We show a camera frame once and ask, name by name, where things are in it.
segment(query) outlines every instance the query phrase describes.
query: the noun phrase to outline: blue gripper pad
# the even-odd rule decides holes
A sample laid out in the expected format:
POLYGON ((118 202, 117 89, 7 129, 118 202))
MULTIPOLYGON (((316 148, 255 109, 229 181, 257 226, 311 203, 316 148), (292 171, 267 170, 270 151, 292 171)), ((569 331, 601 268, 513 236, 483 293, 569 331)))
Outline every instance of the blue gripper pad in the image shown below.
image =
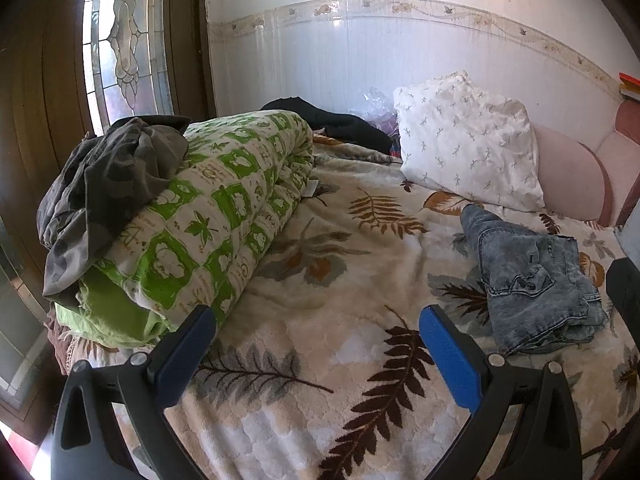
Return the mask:
POLYGON ((479 373, 431 307, 420 313, 418 328, 456 404, 474 414, 482 399, 479 373))

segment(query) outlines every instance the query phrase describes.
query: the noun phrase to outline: wall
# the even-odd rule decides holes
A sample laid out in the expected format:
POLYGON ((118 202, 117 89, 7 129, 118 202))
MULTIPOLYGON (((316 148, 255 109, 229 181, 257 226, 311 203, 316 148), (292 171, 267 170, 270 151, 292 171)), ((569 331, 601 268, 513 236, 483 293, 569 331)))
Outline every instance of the wall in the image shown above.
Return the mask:
POLYGON ((640 75, 600 0, 207 0, 207 12, 220 114, 290 94, 348 111, 372 86, 465 68, 597 148, 619 103, 614 77, 640 75))

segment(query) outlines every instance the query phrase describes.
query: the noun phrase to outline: black cloth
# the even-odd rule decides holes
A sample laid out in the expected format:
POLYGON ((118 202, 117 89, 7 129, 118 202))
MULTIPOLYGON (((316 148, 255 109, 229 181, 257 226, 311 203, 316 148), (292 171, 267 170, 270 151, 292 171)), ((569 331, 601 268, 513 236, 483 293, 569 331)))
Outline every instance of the black cloth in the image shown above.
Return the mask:
POLYGON ((377 150, 385 155, 389 155, 391 151, 391 139, 384 132, 371 126, 367 121, 355 115, 325 112, 300 97, 272 101, 265 104, 262 110, 295 112, 311 126, 312 130, 324 128, 327 137, 377 150))
POLYGON ((120 119, 73 150, 36 218, 49 250, 45 298, 78 306, 78 280, 175 176, 189 147, 183 137, 189 123, 177 116, 120 119))

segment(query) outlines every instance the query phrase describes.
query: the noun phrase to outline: bed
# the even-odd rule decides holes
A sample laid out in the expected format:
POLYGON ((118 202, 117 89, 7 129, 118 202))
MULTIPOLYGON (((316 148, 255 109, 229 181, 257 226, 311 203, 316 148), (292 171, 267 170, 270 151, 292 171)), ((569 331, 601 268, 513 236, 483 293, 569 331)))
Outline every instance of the bed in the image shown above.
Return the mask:
MULTIPOLYGON (((166 416, 211 479, 421 479, 452 444, 458 408, 417 333, 431 303, 495 349, 478 268, 462 235, 467 201, 405 180, 401 161, 314 136, 313 198, 298 208, 246 284, 179 405, 166 416)), ((562 364, 575 402, 584 478, 638 411, 638 349, 606 297, 622 257, 612 228, 551 212, 484 207, 539 232, 575 237, 609 322, 593 342, 512 364, 562 364)), ((64 367, 120 364, 75 336, 64 367)), ((133 455, 145 456, 124 410, 133 455)), ((513 430, 511 411, 479 479, 513 430)))

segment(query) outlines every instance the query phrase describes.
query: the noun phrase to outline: white tag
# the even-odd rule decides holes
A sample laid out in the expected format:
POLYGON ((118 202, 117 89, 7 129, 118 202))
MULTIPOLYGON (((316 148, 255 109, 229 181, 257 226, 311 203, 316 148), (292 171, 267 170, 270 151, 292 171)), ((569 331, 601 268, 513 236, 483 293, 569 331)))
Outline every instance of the white tag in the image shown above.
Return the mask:
POLYGON ((310 180, 302 192, 302 198, 313 198, 316 194, 316 189, 318 189, 318 184, 320 184, 319 180, 310 180))

